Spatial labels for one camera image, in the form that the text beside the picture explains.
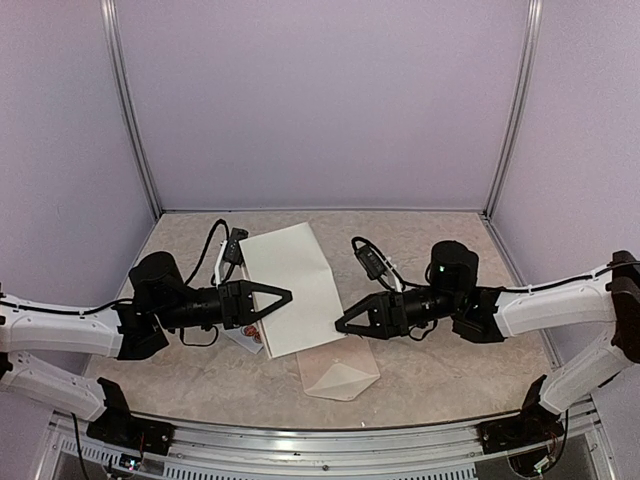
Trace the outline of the beige ornate letter paper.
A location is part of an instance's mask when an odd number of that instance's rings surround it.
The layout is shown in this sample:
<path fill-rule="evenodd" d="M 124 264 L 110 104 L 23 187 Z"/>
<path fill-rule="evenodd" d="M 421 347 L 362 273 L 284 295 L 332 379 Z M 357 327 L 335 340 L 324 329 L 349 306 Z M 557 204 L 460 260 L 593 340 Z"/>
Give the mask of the beige ornate letter paper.
<path fill-rule="evenodd" d="M 308 223 L 240 242 L 248 280 L 291 292 L 292 301 L 258 322 L 271 359 L 344 337 L 334 322 L 343 315 L 331 267 Z"/>

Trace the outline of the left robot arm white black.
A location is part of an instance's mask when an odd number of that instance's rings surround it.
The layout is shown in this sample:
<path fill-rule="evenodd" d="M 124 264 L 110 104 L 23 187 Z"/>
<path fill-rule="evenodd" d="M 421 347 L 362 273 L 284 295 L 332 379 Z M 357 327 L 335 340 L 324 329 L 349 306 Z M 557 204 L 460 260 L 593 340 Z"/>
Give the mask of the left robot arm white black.
<path fill-rule="evenodd" d="M 36 351 L 84 353 L 141 361 L 168 346 L 181 329 L 249 326 L 289 304 L 287 289 L 247 280 L 194 288 L 174 257 L 160 251 L 129 273 L 130 299 L 99 307 L 40 304 L 1 298 L 1 389 L 94 422 L 121 445 L 140 434 L 118 384 L 75 375 L 34 357 Z"/>

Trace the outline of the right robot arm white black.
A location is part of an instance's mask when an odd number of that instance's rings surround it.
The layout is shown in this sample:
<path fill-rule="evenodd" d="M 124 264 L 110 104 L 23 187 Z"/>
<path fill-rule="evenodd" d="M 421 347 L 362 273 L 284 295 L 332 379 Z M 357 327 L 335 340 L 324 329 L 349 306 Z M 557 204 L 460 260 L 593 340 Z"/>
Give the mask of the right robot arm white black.
<path fill-rule="evenodd" d="M 639 261 L 619 250 L 591 271 L 527 287 L 477 283 L 479 257 L 454 240 L 436 243 L 422 285 L 369 294 L 344 311 L 335 328 L 380 340 L 408 336 L 449 318 L 459 337 L 476 344 L 500 343 L 534 330 L 602 323 L 601 335 L 555 372 L 536 381 L 511 433 L 535 442 L 577 399 L 639 361 Z"/>

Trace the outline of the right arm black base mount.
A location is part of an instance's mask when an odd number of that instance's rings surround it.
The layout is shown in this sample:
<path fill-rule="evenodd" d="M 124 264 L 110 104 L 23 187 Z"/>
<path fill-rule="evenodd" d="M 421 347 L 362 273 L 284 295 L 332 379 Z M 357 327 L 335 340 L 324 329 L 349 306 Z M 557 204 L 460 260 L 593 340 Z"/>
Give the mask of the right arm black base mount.
<path fill-rule="evenodd" d="M 517 414 L 478 425 L 484 454 L 522 448 L 565 434 L 560 414 L 541 405 L 541 389 L 546 378 L 542 375 L 532 383 Z"/>

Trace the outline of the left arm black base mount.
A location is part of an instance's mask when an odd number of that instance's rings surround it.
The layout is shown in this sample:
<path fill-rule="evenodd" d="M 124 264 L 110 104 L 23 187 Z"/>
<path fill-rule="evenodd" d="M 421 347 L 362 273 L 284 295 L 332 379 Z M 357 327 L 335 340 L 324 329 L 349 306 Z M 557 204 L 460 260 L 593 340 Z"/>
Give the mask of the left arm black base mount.
<path fill-rule="evenodd" d="M 105 378 L 97 383 L 105 395 L 105 410 L 87 426 L 90 438 L 108 444 L 166 456 L 174 438 L 175 427 L 168 422 L 134 416 L 120 386 Z"/>

